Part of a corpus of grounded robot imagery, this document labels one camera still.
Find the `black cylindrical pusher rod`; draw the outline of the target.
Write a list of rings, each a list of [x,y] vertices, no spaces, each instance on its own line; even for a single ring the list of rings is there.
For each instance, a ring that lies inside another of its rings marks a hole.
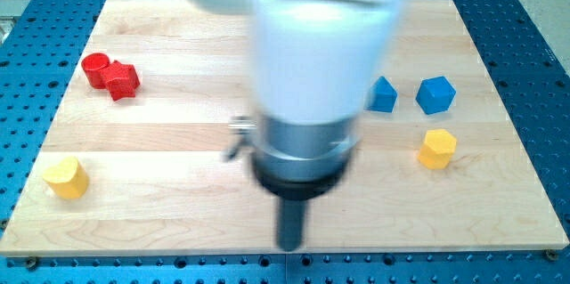
[[[276,239],[278,246],[284,251],[298,249],[304,237],[305,200],[280,199],[277,209]]]

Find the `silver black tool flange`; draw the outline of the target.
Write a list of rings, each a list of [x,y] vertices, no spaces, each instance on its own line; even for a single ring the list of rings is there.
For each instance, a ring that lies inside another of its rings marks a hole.
[[[229,129],[239,136],[226,149],[225,161],[242,148],[250,149],[250,164],[257,181],[271,193],[288,200],[309,200],[333,188],[342,178],[359,138],[354,118],[300,125],[271,118],[238,116]]]

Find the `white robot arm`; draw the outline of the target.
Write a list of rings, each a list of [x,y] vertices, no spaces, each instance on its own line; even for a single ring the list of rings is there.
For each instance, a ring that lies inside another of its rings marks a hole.
[[[280,204],[276,240],[304,239],[305,208],[341,179],[359,141],[357,118],[403,0],[193,0],[250,20],[255,111],[235,118],[232,160],[248,150],[256,179]]]

